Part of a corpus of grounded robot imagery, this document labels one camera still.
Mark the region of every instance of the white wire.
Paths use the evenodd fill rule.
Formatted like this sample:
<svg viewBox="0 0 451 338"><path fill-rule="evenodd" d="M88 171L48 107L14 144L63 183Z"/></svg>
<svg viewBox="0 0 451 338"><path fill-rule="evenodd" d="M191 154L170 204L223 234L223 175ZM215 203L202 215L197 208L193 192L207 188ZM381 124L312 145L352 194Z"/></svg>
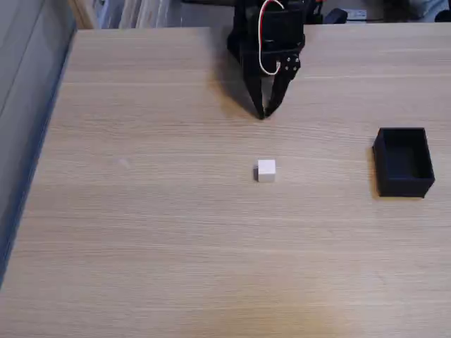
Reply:
<svg viewBox="0 0 451 338"><path fill-rule="evenodd" d="M279 73L279 70L280 70L280 62L279 61L277 61L277 68L276 68L276 71L274 73L270 73L269 71L267 71L265 69L265 67L263 67L263 63L261 63L261 36L263 35L263 27L261 25L261 21L263 20L264 10L266 9L266 5L267 5L268 2L275 2L282 9L285 9L285 7L283 7L283 5L279 2L279 0L265 0L265 2L263 3L263 5L260 8L259 30L258 30L258 32L259 32L258 36L259 36L259 62L260 62L260 68L267 75L276 75L277 73Z"/></svg>

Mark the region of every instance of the wood grain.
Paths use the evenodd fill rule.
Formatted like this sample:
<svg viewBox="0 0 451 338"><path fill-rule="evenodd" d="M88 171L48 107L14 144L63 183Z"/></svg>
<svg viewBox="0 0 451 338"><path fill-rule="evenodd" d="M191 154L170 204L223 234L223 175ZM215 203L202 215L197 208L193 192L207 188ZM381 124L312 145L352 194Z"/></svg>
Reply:
<svg viewBox="0 0 451 338"><path fill-rule="evenodd" d="M223 32L78 32L0 293L2 337L446 337L451 25L307 28L270 120ZM380 127L436 182L379 199ZM277 178L252 178L275 158Z"/></svg>

